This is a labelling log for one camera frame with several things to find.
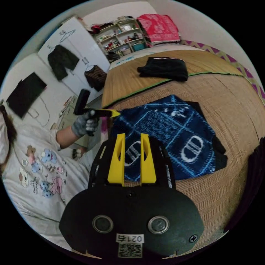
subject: printed number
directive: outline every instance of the printed number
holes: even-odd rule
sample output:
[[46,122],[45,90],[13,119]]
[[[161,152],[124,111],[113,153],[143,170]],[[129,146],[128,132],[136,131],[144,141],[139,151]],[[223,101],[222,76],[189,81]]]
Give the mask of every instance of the printed number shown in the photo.
[[135,244],[135,243],[144,243],[144,235],[123,235],[117,234],[116,236],[117,243],[128,243],[128,244]]

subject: box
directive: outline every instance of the box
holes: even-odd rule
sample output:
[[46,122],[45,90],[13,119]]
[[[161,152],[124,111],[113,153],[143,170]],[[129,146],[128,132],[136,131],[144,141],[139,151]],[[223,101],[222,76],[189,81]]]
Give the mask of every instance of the box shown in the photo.
[[136,52],[136,51],[145,49],[145,45],[144,45],[144,43],[136,43],[133,45],[132,48]]

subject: bed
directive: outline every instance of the bed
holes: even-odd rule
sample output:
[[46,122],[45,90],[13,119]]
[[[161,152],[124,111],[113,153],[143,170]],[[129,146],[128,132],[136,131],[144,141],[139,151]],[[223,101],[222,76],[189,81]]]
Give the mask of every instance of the bed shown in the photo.
[[[168,56],[186,62],[185,83],[161,78],[140,78],[136,68],[148,56]],[[199,102],[207,122],[226,148],[227,166],[210,175],[176,181],[177,190],[196,204],[205,230],[195,247],[203,248],[223,236],[223,229],[237,208],[247,177],[248,156],[265,136],[265,107],[244,74],[232,64],[198,48],[161,45],[122,57],[112,63],[104,87],[102,106],[122,110],[168,95]],[[102,121],[101,141],[111,123]],[[139,185],[125,182],[126,186]]]

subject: qr code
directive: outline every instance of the qr code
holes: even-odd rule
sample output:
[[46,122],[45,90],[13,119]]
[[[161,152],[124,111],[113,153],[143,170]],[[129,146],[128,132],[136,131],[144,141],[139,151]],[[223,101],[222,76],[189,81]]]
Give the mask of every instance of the qr code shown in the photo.
[[142,244],[119,244],[118,258],[142,258]]

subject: woman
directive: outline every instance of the woman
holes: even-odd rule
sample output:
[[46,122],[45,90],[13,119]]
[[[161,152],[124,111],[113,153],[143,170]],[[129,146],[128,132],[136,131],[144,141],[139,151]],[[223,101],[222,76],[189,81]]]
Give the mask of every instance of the woman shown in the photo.
[[32,229],[68,250],[59,221],[71,198],[87,188],[93,158],[87,152],[75,161],[58,151],[97,130],[98,119],[92,115],[85,113],[59,131],[29,125],[16,130],[0,106],[0,165],[6,191]]

